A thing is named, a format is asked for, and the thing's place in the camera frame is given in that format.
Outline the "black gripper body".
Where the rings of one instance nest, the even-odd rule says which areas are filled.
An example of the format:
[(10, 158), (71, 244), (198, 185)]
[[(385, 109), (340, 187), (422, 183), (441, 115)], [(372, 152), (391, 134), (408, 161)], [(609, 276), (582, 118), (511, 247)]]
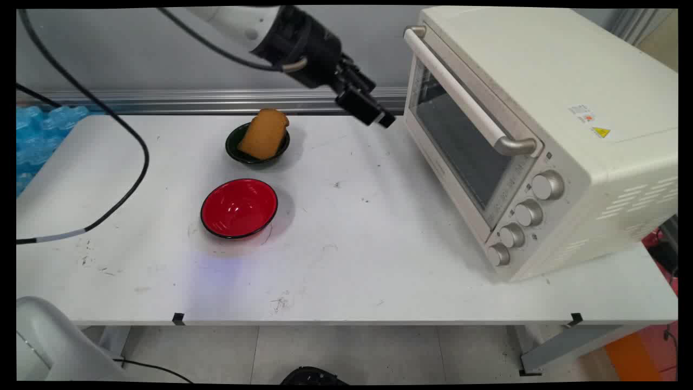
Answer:
[(303, 86), (328, 86), (337, 94), (346, 86), (372, 92), (376, 84), (342, 51), (339, 38), (296, 6), (280, 6), (274, 22), (252, 54), (282, 67), (301, 60), (304, 67), (288, 72)]

